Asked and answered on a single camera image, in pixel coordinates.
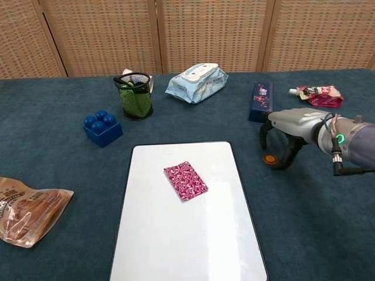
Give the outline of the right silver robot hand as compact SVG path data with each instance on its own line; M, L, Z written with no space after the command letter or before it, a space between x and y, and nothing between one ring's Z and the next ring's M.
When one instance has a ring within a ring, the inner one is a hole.
M267 148L267 135L272 129L285 134L288 139L281 160L274 165L274 170L285 170L290 167L298 152L307 144L318 144L318 135L326 131L326 122L333 117L330 112L313 108L293 108L274 111L265 116L266 122L260 128L260 145Z

